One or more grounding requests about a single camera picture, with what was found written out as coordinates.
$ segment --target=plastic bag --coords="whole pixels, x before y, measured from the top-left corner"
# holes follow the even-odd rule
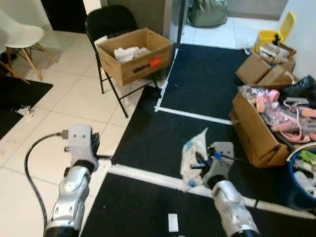
[[[259,113],[273,109],[269,90],[243,85],[239,91],[251,105],[257,108]]]
[[[193,0],[188,23],[195,27],[213,27],[227,21],[226,0]]]
[[[200,186],[203,180],[200,176],[201,169],[191,169],[191,164],[197,164],[196,153],[200,153],[204,160],[208,160],[206,149],[205,134],[208,128],[204,129],[199,135],[188,141],[182,148],[182,161],[180,174],[183,179],[184,192],[187,190]]]

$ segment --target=box flap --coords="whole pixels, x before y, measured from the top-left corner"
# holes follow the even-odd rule
[[[286,49],[289,52],[289,55],[287,57],[288,60],[294,59],[295,54],[296,54],[296,50],[294,48],[290,48],[289,46],[287,46],[287,45],[285,45],[284,43],[281,43],[281,42],[279,43],[279,46],[281,48]]]
[[[251,106],[240,93],[234,98],[233,105],[241,124],[247,124],[247,126],[243,126],[244,130],[251,138],[258,156],[264,156],[279,145],[256,108]]]
[[[238,68],[236,74],[246,84],[257,83],[269,70],[271,66],[252,53],[246,61]]]
[[[251,140],[249,139],[248,135],[245,133],[244,129],[242,128],[242,125],[238,120],[238,116],[237,116],[236,112],[232,111],[229,114],[229,117],[232,121],[234,129],[239,137],[239,140],[242,144],[242,147],[243,147],[250,163],[255,165],[255,162],[257,160],[260,160],[260,158],[259,158],[258,154],[256,153],[256,151],[254,150],[253,145],[251,143]]]
[[[280,65],[282,67],[284,67],[284,69],[290,73],[293,72],[293,69],[295,67],[295,59],[291,59],[290,61],[288,61],[287,63],[281,63]]]
[[[258,85],[269,85],[276,82],[291,84],[292,78],[290,75],[285,74],[284,67],[276,65],[258,82]]]

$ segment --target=white chair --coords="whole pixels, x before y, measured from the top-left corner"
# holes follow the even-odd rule
[[[43,51],[51,60],[58,62],[49,52],[43,48],[39,41],[44,36],[44,30],[38,26],[23,25],[9,17],[0,9],[0,46],[6,47],[8,66],[12,69],[10,52],[14,49],[22,50],[39,80],[42,80],[26,48],[34,48]]]

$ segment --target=red label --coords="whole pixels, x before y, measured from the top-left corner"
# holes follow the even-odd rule
[[[156,66],[158,66],[160,64],[161,64],[161,56],[158,56],[158,57],[150,60],[150,67],[151,68],[154,68],[154,67],[156,67]]]

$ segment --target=wooden chair leg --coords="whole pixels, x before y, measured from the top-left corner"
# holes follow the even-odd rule
[[[21,79],[22,81],[24,81],[26,84],[30,84],[27,80],[24,79],[24,77],[22,77],[20,74],[16,73],[15,71],[13,71],[11,68],[9,68],[6,64],[4,64],[3,62],[0,61],[0,65],[3,66],[4,68],[6,68],[12,75],[15,75],[17,78]]]
[[[39,43],[36,43],[35,45],[40,48],[41,51],[43,51],[52,61],[58,63],[57,59],[54,58],[53,55],[51,55],[43,46],[41,46]]]
[[[9,68],[12,69],[12,62],[11,62],[11,55],[10,55],[10,53],[11,53],[10,48],[9,48],[9,47],[6,47],[6,56],[7,56],[7,58],[8,58],[8,65],[9,65]]]
[[[33,61],[31,60],[29,53],[24,48],[22,48],[22,51],[23,51],[24,56],[26,57],[26,59],[29,61],[29,64],[31,65],[31,67],[32,67],[33,71],[35,72],[36,76],[38,77],[38,79],[39,80],[43,80],[41,78],[41,76],[39,75],[38,71],[36,70],[36,67],[35,67]]]

